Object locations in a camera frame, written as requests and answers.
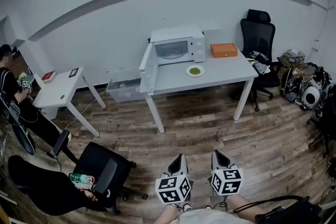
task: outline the chair wheel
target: chair wheel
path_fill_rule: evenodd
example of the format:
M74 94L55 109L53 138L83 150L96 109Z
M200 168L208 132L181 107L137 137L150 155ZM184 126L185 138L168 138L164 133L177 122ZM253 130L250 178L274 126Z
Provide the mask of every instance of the chair wheel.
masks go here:
M130 163L131 163L132 168L136 168L137 163L135 163L135 162L133 162L133 161L130 161Z

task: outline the chair armrest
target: chair armrest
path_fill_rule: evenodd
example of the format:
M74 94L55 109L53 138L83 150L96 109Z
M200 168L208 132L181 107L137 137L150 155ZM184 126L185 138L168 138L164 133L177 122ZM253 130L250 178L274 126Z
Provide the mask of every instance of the chair armrest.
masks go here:
M96 185L95 185L95 192L99 194L103 194L112 182L112 179L117 171L118 164L113 160L109 159L107 165L105 166L101 176L99 177Z
M286 67L286 63L281 57L277 57L277 59L278 59L280 64L278 65L277 70L275 71L276 74L279 73L281 67Z
M58 156L58 154L63 150L64 147L67 146L68 144L68 135L69 135L69 131L68 130L63 130L61 132L61 135L59 136L59 138L57 139L54 148L52 149L52 151L54 152L54 154L56 156Z

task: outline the plate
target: plate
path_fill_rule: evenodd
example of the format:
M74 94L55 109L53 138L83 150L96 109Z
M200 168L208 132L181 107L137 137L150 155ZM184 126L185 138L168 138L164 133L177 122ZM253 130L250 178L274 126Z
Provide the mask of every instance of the plate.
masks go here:
M192 68L198 68L200 70L200 73L199 74L191 74L190 73L190 70ZM190 76L190 77L194 77L194 78L197 78L197 77L200 77L201 75L204 74L205 70L204 70L204 67L201 67L201 66L198 66L198 65L193 65L193 66L189 66L186 70L187 74Z

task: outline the headrest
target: headrest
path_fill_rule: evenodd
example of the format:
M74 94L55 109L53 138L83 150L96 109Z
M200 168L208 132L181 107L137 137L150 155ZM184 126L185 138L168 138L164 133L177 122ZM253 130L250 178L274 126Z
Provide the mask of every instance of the headrest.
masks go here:
M247 13L247 19L256 23L269 24L271 17L267 12L261 10L249 9Z

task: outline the storage box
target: storage box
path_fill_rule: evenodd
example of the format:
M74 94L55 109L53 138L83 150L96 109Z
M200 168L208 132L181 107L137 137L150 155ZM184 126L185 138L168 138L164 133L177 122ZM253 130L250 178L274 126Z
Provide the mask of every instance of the storage box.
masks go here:
M238 51L233 43L211 44L211 54L214 58L236 57Z
M106 91L113 97L116 102L127 102L145 99L140 93L141 79L110 82Z

